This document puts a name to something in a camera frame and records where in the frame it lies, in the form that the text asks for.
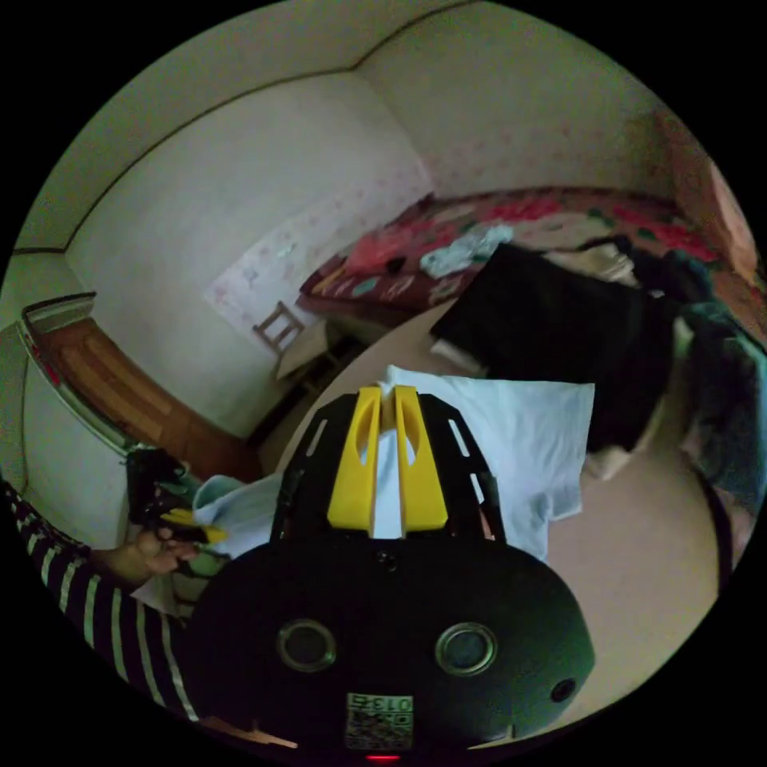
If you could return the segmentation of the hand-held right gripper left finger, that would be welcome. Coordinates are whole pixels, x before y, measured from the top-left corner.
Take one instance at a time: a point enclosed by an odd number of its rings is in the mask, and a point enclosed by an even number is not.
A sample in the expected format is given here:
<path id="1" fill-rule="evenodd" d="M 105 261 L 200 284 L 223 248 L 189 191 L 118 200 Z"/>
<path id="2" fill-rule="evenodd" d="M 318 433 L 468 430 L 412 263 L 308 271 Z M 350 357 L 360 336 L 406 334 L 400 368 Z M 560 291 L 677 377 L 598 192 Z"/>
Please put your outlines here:
<path id="1" fill-rule="evenodd" d="M 373 532 L 382 392 L 362 387 L 354 399 L 328 506 L 331 528 Z"/>

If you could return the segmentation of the person's left hand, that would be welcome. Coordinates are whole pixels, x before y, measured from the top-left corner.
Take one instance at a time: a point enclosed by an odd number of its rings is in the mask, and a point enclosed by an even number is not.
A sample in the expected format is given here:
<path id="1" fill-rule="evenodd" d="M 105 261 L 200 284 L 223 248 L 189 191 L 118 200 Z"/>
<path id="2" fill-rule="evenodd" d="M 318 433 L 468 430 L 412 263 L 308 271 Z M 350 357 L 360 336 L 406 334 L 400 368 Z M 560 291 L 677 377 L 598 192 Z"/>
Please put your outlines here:
<path id="1" fill-rule="evenodd" d="M 144 530 L 132 541 L 112 550 L 92 550 L 90 565 L 103 577 L 128 592 L 134 592 L 156 576 L 176 570 L 182 562 L 197 557 L 192 542 L 178 540 L 173 531 Z"/>

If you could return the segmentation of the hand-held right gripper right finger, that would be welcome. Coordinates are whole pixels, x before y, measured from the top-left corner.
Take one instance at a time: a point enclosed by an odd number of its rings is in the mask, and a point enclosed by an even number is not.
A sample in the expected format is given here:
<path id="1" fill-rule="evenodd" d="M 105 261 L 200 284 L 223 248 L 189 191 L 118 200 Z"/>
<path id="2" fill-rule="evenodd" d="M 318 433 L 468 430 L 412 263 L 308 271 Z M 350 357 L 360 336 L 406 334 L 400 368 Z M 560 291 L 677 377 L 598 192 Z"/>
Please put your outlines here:
<path id="1" fill-rule="evenodd" d="M 402 530 L 441 531 L 448 520 L 447 506 L 413 387 L 395 387 L 395 433 Z"/>

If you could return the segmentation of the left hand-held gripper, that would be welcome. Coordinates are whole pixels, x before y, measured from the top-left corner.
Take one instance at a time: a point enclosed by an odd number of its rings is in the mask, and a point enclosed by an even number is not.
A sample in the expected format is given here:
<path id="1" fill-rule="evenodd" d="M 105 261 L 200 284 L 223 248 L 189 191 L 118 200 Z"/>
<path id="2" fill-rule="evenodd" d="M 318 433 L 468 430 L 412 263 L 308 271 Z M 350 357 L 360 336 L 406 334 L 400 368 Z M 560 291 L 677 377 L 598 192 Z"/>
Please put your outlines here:
<path id="1" fill-rule="evenodd" d="M 168 528 L 173 538 L 200 546 L 225 542 L 222 529 L 195 523 L 194 497 L 201 481 L 160 448 L 139 447 L 125 457 L 129 521 L 144 530 Z"/>

